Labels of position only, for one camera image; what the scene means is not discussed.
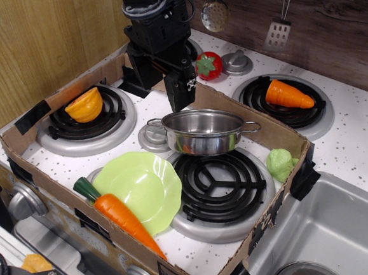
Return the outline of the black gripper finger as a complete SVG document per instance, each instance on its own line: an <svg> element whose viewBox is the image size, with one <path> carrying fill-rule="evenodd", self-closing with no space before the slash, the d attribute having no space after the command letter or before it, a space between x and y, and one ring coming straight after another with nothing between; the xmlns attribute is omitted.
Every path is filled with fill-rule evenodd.
<svg viewBox="0 0 368 275"><path fill-rule="evenodd" d="M140 98L146 98L152 87L163 79L163 74L145 57L131 55L126 57L127 60L123 66L123 83L119 88Z"/></svg>
<svg viewBox="0 0 368 275"><path fill-rule="evenodd" d="M186 77L182 72L169 72L164 78L164 84L171 109L174 112L180 112L195 101L195 73Z"/></svg>

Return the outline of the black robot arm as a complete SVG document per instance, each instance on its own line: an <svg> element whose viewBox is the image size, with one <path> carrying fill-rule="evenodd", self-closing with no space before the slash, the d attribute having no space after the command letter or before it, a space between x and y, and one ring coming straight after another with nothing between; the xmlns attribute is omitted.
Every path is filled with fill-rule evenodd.
<svg viewBox="0 0 368 275"><path fill-rule="evenodd" d="M195 11L187 10L190 0L122 0L123 14L130 20L124 32L130 42L127 55L142 88L160 81L174 112L194 102L195 56L186 43L191 36L190 21Z"/></svg>

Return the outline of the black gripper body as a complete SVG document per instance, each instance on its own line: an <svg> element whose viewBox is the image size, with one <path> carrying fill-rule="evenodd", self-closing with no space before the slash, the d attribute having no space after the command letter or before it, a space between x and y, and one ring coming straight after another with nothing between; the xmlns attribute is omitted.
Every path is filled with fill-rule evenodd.
<svg viewBox="0 0 368 275"><path fill-rule="evenodd" d="M195 73L186 49L192 17L186 0L126 0L125 16L131 21L124 30L128 55L147 58L163 78L172 71Z"/></svg>

